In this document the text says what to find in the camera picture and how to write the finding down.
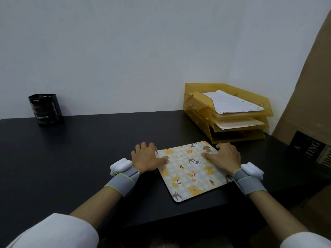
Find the black pen holder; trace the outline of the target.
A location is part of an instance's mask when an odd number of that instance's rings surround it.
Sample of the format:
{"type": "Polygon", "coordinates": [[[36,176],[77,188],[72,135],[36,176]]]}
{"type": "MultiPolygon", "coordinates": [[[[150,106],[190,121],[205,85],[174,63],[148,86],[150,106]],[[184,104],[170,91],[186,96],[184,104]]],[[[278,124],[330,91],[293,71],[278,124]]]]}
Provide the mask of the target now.
{"type": "Polygon", "coordinates": [[[60,125],[64,122],[56,94],[34,94],[28,99],[40,127],[60,125]]]}

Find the person's right forearm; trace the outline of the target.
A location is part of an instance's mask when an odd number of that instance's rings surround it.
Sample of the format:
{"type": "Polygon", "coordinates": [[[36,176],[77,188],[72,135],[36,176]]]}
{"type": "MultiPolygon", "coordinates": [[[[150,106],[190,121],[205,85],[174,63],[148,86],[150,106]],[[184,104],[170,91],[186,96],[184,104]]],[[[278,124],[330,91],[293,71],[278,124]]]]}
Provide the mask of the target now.
{"type": "Polygon", "coordinates": [[[248,196],[280,241],[284,241],[296,233],[309,232],[299,220],[267,191],[255,191],[248,196]]]}

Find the yellow three-tier document tray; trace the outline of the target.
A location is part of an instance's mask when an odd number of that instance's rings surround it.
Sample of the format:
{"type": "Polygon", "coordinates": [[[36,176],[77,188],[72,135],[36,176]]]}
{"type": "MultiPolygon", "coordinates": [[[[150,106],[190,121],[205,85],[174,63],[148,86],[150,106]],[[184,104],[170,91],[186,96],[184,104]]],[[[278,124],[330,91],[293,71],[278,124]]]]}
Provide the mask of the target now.
{"type": "Polygon", "coordinates": [[[184,89],[183,110],[189,118],[204,132],[212,144],[265,139],[264,129],[269,128],[268,117],[274,116],[267,97],[221,83],[186,83],[184,89]],[[256,105],[253,111],[219,113],[215,102],[205,93],[223,91],[234,97],[239,105],[256,105]],[[226,129],[221,123],[227,121],[251,121],[246,126],[226,129]]]}

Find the black box with white lettering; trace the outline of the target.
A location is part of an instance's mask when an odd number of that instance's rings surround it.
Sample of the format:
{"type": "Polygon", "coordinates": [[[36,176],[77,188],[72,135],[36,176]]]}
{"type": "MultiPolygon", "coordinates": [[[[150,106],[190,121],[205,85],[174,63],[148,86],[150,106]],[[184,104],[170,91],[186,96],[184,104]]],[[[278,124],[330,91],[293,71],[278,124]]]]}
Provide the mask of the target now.
{"type": "Polygon", "coordinates": [[[305,174],[331,179],[331,144],[297,130],[287,146],[285,156],[291,167],[305,174]]]}

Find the person's right hand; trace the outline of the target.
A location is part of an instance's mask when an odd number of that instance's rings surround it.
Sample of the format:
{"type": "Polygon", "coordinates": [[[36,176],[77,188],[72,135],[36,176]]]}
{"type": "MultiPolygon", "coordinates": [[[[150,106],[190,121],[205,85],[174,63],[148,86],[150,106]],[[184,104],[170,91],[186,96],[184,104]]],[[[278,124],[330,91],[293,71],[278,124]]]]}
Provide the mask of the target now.
{"type": "Polygon", "coordinates": [[[240,152],[230,143],[219,143],[216,148],[218,148],[217,160],[210,162],[226,171],[228,175],[233,176],[241,168],[240,152]]]}

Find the white sleeve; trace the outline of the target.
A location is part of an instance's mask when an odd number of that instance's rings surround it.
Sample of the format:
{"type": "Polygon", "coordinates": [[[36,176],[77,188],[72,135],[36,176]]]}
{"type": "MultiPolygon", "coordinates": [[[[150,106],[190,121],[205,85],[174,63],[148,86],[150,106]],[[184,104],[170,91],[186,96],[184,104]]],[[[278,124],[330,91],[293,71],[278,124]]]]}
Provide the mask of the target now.
{"type": "Polygon", "coordinates": [[[53,213],[18,235],[6,248],[97,248],[99,236],[88,222],[53,213]]]}
{"type": "Polygon", "coordinates": [[[331,248],[331,241],[312,232],[299,232],[286,238],[280,248],[331,248]]]}

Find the person's left forearm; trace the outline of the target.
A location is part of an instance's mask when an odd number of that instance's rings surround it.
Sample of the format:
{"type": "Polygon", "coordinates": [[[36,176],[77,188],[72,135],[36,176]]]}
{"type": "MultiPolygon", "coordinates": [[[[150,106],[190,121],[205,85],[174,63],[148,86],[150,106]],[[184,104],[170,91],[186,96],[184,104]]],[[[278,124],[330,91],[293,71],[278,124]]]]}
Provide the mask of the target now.
{"type": "Polygon", "coordinates": [[[117,190],[105,186],[69,215],[84,220],[97,229],[121,198],[122,195],[117,190]]]}

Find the dog print mouse pad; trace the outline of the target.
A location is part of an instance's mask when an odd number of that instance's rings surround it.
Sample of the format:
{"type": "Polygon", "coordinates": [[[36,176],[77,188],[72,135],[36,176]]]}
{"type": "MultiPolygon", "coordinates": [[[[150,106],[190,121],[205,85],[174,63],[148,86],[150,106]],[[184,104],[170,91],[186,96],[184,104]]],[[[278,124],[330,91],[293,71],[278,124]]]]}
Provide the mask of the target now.
{"type": "Polygon", "coordinates": [[[233,181],[233,178],[214,166],[201,153],[216,154],[206,141],[156,151],[156,157],[166,157],[167,163],[159,172],[176,203],[196,197],[233,181]]]}

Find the cream paper sheet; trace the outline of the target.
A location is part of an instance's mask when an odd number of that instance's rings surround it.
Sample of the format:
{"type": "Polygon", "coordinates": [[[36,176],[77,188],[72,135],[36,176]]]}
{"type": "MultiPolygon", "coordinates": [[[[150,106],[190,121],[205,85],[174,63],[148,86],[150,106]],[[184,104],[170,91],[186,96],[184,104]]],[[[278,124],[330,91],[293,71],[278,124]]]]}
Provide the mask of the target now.
{"type": "Polygon", "coordinates": [[[264,122],[256,120],[254,118],[239,118],[239,119],[224,119],[224,120],[215,119],[213,120],[213,123],[222,130],[264,125],[264,122]]]}

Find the white perforated paper sheet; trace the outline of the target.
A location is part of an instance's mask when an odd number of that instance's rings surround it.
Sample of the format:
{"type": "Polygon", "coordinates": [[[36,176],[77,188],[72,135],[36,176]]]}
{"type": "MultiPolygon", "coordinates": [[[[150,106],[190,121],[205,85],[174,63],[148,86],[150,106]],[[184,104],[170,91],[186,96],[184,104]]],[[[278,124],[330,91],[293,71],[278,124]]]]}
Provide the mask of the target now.
{"type": "Polygon", "coordinates": [[[212,99],[215,111],[218,114],[254,112],[264,110],[264,108],[261,106],[240,99],[236,96],[227,94],[221,90],[217,90],[215,92],[204,92],[202,94],[212,99]]]}

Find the brown cardboard box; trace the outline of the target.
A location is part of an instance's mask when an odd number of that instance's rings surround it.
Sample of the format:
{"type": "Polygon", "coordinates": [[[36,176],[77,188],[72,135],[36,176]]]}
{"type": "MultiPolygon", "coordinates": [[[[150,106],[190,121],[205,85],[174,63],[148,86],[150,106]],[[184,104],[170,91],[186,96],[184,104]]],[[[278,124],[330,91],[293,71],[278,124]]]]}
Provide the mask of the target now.
{"type": "Polygon", "coordinates": [[[296,131],[331,146],[331,9],[272,136],[290,144],[296,131]]]}

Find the person's left hand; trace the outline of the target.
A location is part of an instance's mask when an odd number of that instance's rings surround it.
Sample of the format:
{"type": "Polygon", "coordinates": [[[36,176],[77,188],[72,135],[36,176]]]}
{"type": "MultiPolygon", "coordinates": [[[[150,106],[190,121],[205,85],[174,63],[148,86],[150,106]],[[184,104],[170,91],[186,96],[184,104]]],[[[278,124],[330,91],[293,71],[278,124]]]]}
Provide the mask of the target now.
{"type": "Polygon", "coordinates": [[[142,142],[135,146],[135,150],[131,152],[131,161],[132,166],[139,172],[139,175],[163,166],[155,164],[156,151],[157,147],[152,142],[149,144],[142,142]]]}

